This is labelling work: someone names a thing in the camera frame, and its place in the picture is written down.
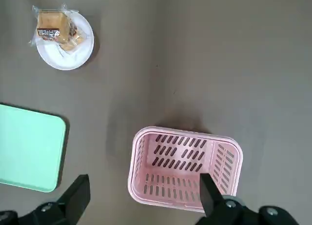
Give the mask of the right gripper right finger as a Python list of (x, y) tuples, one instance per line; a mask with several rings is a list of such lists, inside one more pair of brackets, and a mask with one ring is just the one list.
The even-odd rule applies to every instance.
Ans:
[(197, 225), (299, 225), (286, 210), (262, 206), (257, 212), (235, 199), (225, 199), (208, 173), (200, 174), (200, 201), (205, 216)]

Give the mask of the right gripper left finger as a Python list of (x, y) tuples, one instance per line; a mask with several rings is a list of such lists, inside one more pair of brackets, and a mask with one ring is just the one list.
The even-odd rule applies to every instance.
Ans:
[(89, 176), (79, 175), (57, 201), (43, 203), (21, 217), (13, 210), (1, 211), (0, 223), (2, 225), (76, 225), (90, 199)]

